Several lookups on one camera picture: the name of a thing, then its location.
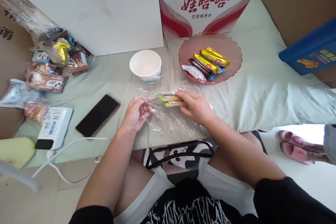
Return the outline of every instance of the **white power bank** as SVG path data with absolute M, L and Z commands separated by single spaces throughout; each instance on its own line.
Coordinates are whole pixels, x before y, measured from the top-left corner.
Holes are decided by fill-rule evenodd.
M 51 107 L 44 118 L 35 149 L 56 150 L 63 144 L 73 109 Z

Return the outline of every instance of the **bedsheet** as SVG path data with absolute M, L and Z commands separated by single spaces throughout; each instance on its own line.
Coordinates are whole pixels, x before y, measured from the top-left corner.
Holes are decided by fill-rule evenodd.
M 292 124 L 336 124 L 336 90 L 329 89 L 314 75 L 300 76 L 282 62 L 278 53 L 286 48 L 280 33 L 261 0 L 251 0 L 229 34 L 241 47 L 241 69 L 229 80 L 214 86 L 199 86 L 215 113 L 239 132 Z M 185 39 L 175 38 L 156 48 L 162 59 L 162 77 L 150 86 L 131 73 L 129 61 L 135 52 L 95 57 L 88 73 L 69 77 L 63 94 L 48 94 L 53 106 L 73 108 L 63 146 L 81 138 L 75 126 L 105 95 L 111 94 L 121 106 L 99 130 L 97 137 L 112 138 L 122 122 L 136 88 L 170 89 L 185 80 L 178 51 Z M 26 120 L 16 137 L 34 141 L 40 126 Z M 133 149 L 190 141 L 183 133 L 159 134 L 145 124 L 137 134 Z M 77 142 L 56 163 L 104 154 L 110 140 Z M 36 151 L 26 167 L 46 161 L 46 151 Z

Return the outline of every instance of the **slipper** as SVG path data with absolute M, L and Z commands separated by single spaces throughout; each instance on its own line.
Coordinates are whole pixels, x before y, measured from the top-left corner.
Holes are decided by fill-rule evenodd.
M 279 137 L 282 141 L 293 144 L 297 147 L 303 148 L 307 141 L 302 137 L 295 135 L 293 132 L 290 131 L 279 131 Z
M 295 145 L 292 145 L 286 142 L 282 142 L 281 150 L 286 156 L 296 161 L 299 161 L 303 164 L 306 164 L 306 165 L 315 164 L 315 161 L 308 160 L 308 152 L 305 149 L 299 148 Z

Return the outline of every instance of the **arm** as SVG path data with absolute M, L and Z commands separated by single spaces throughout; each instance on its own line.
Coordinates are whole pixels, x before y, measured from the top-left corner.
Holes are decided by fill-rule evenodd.
M 181 107 L 181 111 L 208 130 L 240 177 L 253 188 L 262 179 L 286 177 L 272 159 L 217 117 L 204 97 L 190 91 L 180 91 L 176 95 L 189 105 L 189 109 Z
M 76 210 L 98 205 L 113 212 L 123 186 L 135 135 L 151 113 L 149 107 L 144 108 L 142 104 L 136 100 L 130 102 L 124 120 L 87 182 Z

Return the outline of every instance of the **white paper cup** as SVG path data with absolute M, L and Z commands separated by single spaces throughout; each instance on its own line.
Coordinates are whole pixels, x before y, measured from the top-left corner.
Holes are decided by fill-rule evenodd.
M 153 84 L 161 78 L 161 58 L 151 50 L 142 50 L 133 55 L 129 68 L 144 82 Z

